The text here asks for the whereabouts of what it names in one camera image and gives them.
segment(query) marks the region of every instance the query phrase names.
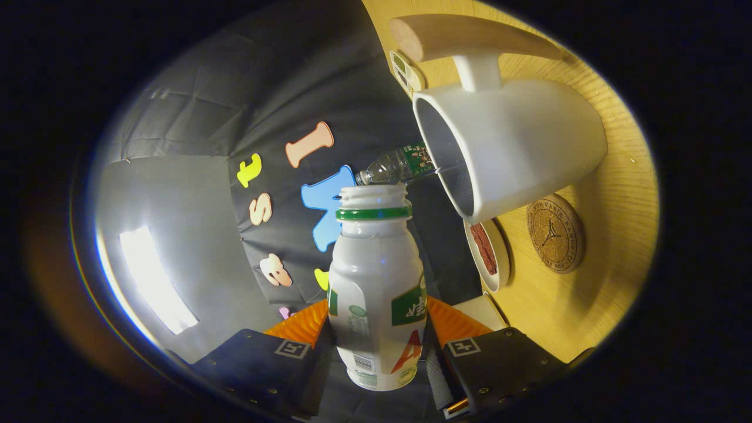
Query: white mug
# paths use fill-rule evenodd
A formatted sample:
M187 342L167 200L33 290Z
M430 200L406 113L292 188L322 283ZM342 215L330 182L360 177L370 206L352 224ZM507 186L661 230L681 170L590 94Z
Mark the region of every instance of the white mug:
M421 16L449 15L414 18ZM443 33L451 37L450 31ZM455 53L461 84L415 92L413 112L441 183L463 219L476 224L494 218L573 184L598 166L607 152L601 118L573 88L546 80L502 82L503 48L487 46L466 55L458 50L455 45L447 51Z

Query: barcode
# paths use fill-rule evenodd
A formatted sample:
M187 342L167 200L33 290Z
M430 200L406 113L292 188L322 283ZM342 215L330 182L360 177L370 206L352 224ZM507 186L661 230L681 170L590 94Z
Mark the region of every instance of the barcode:
M360 355L356 352L353 353L353 359L355 360L355 365L361 369L361 370L367 370L369 372L375 372L376 369L374 368L374 361L372 358L367 357L365 355Z

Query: white plastic bottle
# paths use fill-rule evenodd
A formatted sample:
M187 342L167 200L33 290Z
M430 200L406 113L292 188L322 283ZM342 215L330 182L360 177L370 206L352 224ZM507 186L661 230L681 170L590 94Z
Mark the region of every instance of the white plastic bottle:
M426 283L405 195L403 184L340 192L329 320L348 376L372 391L392 391L415 377L426 328Z

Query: green label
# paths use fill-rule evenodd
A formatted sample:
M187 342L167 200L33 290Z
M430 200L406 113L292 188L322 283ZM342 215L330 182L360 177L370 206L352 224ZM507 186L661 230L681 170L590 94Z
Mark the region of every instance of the green label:
M426 318L426 300L426 283L423 281L392 300L392 326L415 323Z
M350 312L358 317L365 317L365 310L361 306L350 306Z
M332 286L329 285L329 297L327 298L329 301L329 314L336 316L337 315L337 292L332 289Z
M376 375L369 375L367 373L359 372L358 370L351 370L358 376L358 382L362 385L376 386Z
M417 370L418 370L418 366L413 366L405 370L404 372L400 373L399 381L397 381L397 385L405 386L408 383L410 383L410 381L412 381L413 378L415 377L415 373L417 372Z
M402 152L405 153L405 158L408 160L408 166L410 166L413 176L418 176L421 173L434 169L431 156L428 155L425 145L406 145L402 148Z

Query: wooden table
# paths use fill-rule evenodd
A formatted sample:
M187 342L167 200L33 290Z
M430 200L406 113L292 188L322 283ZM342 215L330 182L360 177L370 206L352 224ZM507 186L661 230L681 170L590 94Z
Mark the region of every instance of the wooden table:
M384 65L390 72L388 52L398 49L389 29L389 20L394 17L461 14L496 20L546 37L472 0L362 1L381 39ZM574 87L600 113L608 140L608 155L599 168L557 192L574 206L586 233L584 260L574 272L560 275L541 262L527 230L525 207L496 219L508 244L512 270L508 285L492 293L493 298L512 326L560 360L570 361L614 329L645 281L656 247L660 213L655 168L634 117L603 78L582 60L566 52L561 61L504 54L499 64L502 80L542 78ZM428 87L459 82L451 58L416 65L426 76Z

